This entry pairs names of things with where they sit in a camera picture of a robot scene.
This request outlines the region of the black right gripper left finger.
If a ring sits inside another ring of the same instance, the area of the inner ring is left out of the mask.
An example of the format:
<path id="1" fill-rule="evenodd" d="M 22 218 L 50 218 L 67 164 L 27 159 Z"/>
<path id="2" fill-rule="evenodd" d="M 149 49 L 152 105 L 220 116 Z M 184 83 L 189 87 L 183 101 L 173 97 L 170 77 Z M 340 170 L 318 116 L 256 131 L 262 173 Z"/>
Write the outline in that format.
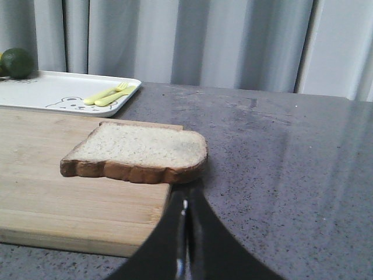
<path id="1" fill-rule="evenodd" d="M 166 211 L 154 231 L 107 279 L 184 279 L 187 210 L 186 193 L 173 188 Z"/>

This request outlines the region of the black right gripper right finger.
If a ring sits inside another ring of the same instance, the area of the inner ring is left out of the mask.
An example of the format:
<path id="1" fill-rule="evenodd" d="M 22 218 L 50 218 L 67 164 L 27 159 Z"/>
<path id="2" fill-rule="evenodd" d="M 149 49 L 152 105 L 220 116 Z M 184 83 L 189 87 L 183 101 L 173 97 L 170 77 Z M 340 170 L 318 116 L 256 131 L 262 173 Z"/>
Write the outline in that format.
<path id="1" fill-rule="evenodd" d="M 192 279 L 282 279 L 231 235 L 205 196 L 203 183 L 186 185 Z"/>

